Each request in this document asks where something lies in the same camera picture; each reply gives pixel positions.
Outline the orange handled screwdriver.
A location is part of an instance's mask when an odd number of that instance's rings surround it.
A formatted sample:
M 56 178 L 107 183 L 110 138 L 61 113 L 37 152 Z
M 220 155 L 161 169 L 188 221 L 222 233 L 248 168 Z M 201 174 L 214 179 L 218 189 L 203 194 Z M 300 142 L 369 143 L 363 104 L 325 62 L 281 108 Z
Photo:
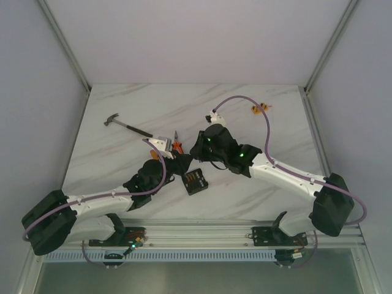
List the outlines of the orange handled screwdriver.
M 158 154 L 155 152 L 155 150 L 151 150 L 151 151 L 150 151 L 150 154 L 151 154 L 151 157 L 152 157 L 154 160 L 159 160 L 159 156 L 158 156 Z

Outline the black fuse box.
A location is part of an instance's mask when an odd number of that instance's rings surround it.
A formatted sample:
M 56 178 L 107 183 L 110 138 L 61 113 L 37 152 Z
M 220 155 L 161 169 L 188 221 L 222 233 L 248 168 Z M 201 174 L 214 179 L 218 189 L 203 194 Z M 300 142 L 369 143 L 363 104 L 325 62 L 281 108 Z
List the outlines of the black fuse box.
M 189 171 L 181 176 L 186 192 L 189 196 L 206 190 L 209 183 L 205 179 L 201 168 Z

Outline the orange fuse holder block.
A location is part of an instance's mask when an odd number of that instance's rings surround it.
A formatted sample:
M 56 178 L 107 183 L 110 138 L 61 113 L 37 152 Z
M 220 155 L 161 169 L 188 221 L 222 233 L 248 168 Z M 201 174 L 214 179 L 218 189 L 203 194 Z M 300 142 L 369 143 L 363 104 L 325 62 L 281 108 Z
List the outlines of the orange fuse holder block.
M 258 115 L 261 114 L 263 111 L 268 111 L 271 107 L 271 105 L 261 103 L 259 106 L 252 106 L 251 111 L 253 112 L 253 114 Z

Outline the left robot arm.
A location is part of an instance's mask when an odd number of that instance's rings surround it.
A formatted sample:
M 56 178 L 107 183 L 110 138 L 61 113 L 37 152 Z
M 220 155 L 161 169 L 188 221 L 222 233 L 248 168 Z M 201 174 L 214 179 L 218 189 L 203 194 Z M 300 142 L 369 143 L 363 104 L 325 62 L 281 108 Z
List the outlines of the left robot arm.
M 184 175 L 191 162 L 191 155 L 174 152 L 173 158 L 147 160 L 129 181 L 111 191 L 66 195 L 53 190 L 22 218 L 23 239 L 37 256 L 84 240 L 119 246 L 126 236 L 120 214 L 148 204 L 176 175 Z

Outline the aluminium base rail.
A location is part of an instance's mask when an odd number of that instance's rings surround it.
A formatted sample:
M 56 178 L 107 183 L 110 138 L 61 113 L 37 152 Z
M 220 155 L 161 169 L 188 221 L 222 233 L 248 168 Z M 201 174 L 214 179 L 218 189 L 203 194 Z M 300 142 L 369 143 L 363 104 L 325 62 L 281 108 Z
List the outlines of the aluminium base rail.
M 256 220 L 228 219 L 123 219 L 126 227 L 144 227 L 146 247 L 152 249 L 245 249 L 254 247 L 248 238 L 252 227 L 269 227 L 272 223 Z M 364 247 L 359 227 L 345 227 L 338 237 L 317 232 L 318 246 L 327 248 Z

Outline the orange handled pliers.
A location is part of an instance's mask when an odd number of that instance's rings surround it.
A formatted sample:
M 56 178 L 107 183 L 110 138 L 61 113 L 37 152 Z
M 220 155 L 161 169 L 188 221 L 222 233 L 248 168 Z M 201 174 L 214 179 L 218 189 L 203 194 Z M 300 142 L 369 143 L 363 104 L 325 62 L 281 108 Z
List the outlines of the orange handled pliers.
M 184 154 L 182 149 L 182 143 L 178 140 L 178 133 L 175 131 L 174 142 L 172 143 L 172 150 L 179 152 L 180 154 Z

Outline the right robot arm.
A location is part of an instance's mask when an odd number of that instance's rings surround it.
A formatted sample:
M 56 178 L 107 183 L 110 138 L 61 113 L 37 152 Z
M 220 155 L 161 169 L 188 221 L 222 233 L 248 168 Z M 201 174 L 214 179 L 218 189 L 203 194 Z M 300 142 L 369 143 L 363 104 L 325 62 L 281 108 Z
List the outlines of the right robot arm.
M 346 194 L 348 188 L 340 175 L 332 173 L 323 177 L 289 165 L 274 164 L 261 149 L 237 143 L 221 124 L 201 130 L 190 154 L 200 162 L 220 162 L 234 174 L 267 181 L 309 204 L 305 209 L 278 215 L 271 229 L 271 237 L 278 244 L 313 230 L 339 236 L 355 206 Z

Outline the claw hammer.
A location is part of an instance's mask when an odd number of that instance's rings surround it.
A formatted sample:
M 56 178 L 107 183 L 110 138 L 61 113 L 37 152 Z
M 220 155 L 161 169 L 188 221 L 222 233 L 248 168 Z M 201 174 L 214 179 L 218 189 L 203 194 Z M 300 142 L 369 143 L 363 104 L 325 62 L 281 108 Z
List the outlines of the claw hammer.
M 115 113 L 115 114 L 109 116 L 106 119 L 106 121 L 104 122 L 104 126 L 108 126 L 109 124 L 114 123 L 114 124 L 117 124 L 119 126 L 123 126 L 126 129 L 131 130 L 132 132 L 135 132 L 136 134 L 142 135 L 142 136 L 144 136 L 146 138 L 153 138 L 153 134 L 145 132 L 144 130 L 138 129 L 136 127 L 130 126 L 130 125 L 128 125 L 128 124 L 126 124 L 126 123 L 124 123 L 122 121 L 119 121 L 117 119 L 118 116 L 119 116 L 118 113 Z

